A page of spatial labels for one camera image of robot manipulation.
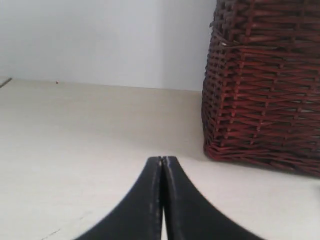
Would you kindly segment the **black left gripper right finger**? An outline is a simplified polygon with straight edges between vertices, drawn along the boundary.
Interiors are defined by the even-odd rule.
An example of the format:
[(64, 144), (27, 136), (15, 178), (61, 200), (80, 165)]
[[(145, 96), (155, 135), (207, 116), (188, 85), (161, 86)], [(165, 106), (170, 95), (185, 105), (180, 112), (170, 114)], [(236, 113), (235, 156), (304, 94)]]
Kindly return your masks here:
[(169, 240), (258, 240), (215, 208), (194, 186), (175, 156), (162, 158), (161, 201)]

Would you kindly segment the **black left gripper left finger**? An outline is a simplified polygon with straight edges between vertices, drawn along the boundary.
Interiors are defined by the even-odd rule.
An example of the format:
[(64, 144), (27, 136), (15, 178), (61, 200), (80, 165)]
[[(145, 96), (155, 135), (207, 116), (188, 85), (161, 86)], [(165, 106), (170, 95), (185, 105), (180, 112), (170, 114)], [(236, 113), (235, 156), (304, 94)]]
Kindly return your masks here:
[(160, 240), (162, 160), (147, 159), (138, 179), (120, 203), (78, 240)]

